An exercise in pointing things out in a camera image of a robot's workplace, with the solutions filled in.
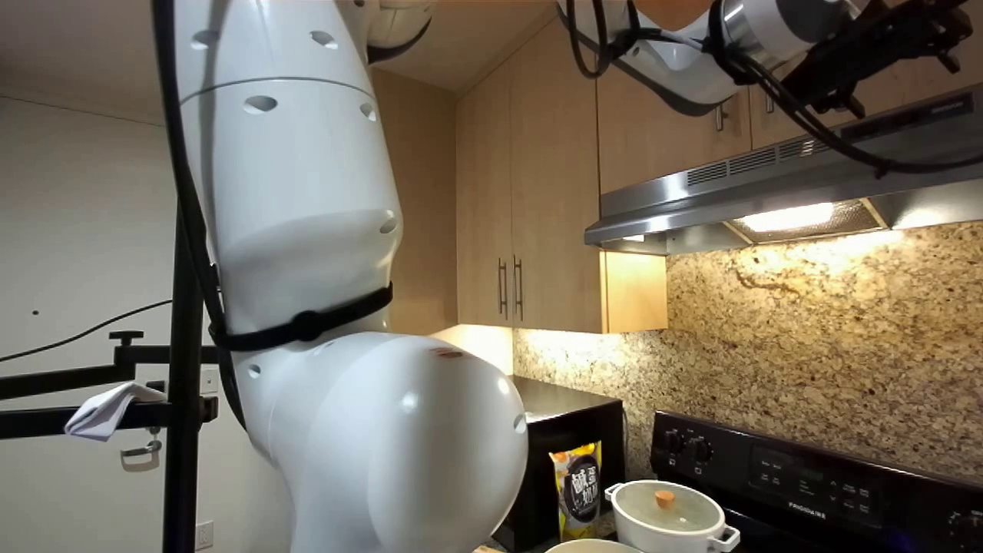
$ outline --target white bowl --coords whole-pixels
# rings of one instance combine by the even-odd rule
[[[640,553],[640,548],[617,544],[617,540],[581,536],[581,540],[561,540],[561,544],[550,545],[548,553]]]
[[[653,490],[669,490],[674,505],[662,508]],[[725,508],[705,490],[668,483],[635,478],[607,487],[615,503],[617,540],[644,553],[729,553],[742,532],[725,525]]]

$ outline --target black stove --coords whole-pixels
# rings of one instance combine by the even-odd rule
[[[652,471],[715,496],[738,553],[983,553],[983,487],[657,414]]]

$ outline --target cabinet handle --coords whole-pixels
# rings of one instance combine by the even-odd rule
[[[718,104],[718,108],[713,110],[713,130],[715,130],[715,132],[725,132],[729,122],[732,122],[732,113],[729,113],[725,104]]]
[[[499,315],[510,315],[510,282],[506,282],[506,264],[499,258]]]
[[[512,278],[517,278],[517,299],[512,299],[512,304],[517,304],[517,315],[523,319],[523,294],[527,294],[527,286],[523,286],[523,258],[517,256],[512,258]]]

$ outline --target stainless steel range hood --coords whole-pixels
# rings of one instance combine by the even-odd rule
[[[843,136],[894,158],[983,153],[983,90],[846,127]],[[832,228],[752,233],[738,218],[832,202]],[[983,165],[932,174],[877,174],[869,165],[795,139],[738,158],[665,174],[601,196],[586,242],[617,252],[705,252],[789,242],[859,228],[926,228],[983,218]]]

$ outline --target granite backsplash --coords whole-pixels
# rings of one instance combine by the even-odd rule
[[[517,375],[983,485],[983,223],[669,261],[669,328],[517,332]]]

